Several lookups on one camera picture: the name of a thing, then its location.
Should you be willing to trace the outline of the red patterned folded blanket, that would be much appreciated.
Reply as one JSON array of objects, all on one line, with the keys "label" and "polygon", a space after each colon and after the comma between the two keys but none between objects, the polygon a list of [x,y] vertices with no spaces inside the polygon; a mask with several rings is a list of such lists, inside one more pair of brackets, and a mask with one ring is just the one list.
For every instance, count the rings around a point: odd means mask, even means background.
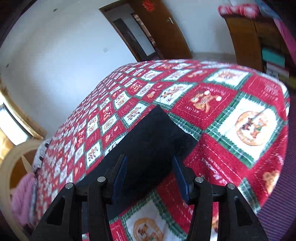
[{"label": "red patterned folded blanket", "polygon": [[261,16],[258,5],[240,4],[237,6],[218,6],[218,13],[221,16],[241,16],[248,19],[255,19]]}]

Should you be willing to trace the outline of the black pants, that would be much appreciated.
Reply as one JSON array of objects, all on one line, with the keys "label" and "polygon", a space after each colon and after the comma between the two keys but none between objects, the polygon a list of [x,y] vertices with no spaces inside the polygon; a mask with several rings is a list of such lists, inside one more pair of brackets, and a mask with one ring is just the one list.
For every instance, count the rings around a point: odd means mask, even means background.
[{"label": "black pants", "polygon": [[144,199],[172,171],[172,160],[184,161],[197,140],[179,128],[159,107],[153,108],[103,158],[78,186],[90,184],[113,168],[121,154],[127,156],[127,173],[118,201],[107,208],[113,219]]}]

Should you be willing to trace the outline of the grey floral pillow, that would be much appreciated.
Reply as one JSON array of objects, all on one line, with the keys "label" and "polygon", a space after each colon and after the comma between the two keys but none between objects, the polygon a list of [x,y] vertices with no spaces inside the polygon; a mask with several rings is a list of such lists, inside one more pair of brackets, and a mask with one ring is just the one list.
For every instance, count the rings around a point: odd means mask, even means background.
[{"label": "grey floral pillow", "polygon": [[51,140],[52,140],[51,138],[46,139],[45,141],[41,142],[41,144],[37,148],[37,151],[32,163],[32,172],[36,172],[38,169],[42,167],[43,159],[45,157],[46,151],[50,145]]}]

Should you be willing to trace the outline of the pink folded quilt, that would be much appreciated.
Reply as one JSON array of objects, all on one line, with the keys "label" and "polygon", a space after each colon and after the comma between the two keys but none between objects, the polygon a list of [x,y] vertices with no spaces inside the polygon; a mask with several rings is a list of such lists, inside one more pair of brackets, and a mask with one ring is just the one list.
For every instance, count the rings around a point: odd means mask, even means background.
[{"label": "pink folded quilt", "polygon": [[36,185],[36,175],[30,172],[21,178],[13,192],[11,211],[15,220],[22,227],[34,226],[34,201],[32,198]]}]

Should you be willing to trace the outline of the brown wooden door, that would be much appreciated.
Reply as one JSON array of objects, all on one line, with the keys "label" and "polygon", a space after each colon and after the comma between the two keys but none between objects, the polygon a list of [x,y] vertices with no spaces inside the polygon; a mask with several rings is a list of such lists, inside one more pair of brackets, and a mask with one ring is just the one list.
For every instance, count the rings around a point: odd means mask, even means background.
[{"label": "brown wooden door", "polygon": [[164,59],[191,59],[192,53],[171,12],[162,1],[153,1],[155,10],[148,12],[141,0],[128,4],[144,23]]}]

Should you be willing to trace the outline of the window with yellow curtain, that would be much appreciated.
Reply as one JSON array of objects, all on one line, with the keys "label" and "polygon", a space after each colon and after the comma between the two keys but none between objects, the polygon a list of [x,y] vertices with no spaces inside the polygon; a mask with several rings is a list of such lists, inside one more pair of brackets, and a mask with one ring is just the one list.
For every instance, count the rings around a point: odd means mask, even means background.
[{"label": "window with yellow curtain", "polygon": [[47,131],[13,101],[1,83],[1,161],[13,147],[28,139],[43,140]]}]

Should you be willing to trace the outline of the red patchwork teddy bedspread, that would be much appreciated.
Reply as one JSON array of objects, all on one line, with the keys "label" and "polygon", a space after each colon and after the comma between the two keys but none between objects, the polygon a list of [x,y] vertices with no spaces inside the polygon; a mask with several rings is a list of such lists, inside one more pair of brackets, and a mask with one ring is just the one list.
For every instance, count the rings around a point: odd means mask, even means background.
[{"label": "red patchwork teddy bedspread", "polygon": [[123,65],[77,106],[46,151],[36,219],[66,183],[102,169],[108,154],[157,106],[197,141],[185,165],[210,183],[234,183],[259,212],[287,150],[286,86],[245,66],[181,59]]}]

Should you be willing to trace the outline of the cream wooden headboard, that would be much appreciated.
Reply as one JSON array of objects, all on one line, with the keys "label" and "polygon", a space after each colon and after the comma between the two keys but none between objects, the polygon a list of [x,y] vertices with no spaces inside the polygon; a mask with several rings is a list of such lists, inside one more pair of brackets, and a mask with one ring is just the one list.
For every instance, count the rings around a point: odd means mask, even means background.
[{"label": "cream wooden headboard", "polygon": [[13,216],[11,196],[21,178],[31,171],[34,156],[41,143],[41,140],[31,138],[13,147],[1,164],[1,212],[20,240],[28,240],[28,234]]}]

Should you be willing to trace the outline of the red door decoration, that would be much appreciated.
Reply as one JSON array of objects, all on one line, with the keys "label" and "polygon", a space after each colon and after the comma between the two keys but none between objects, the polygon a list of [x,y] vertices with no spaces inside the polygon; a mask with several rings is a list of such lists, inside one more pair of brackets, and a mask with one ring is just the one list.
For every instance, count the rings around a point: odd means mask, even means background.
[{"label": "red door decoration", "polygon": [[148,12],[153,12],[155,10],[155,5],[150,0],[142,1],[142,5]]}]

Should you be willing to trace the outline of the brown wooden cabinet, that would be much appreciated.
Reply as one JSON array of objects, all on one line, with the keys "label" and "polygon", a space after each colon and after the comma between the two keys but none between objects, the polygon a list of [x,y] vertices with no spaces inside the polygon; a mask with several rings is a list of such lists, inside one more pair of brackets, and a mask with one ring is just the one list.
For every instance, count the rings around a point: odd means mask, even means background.
[{"label": "brown wooden cabinet", "polygon": [[262,49],[266,48],[285,58],[285,70],[295,76],[295,63],[273,19],[254,20],[242,16],[225,16],[235,50],[237,64],[264,72]]}]

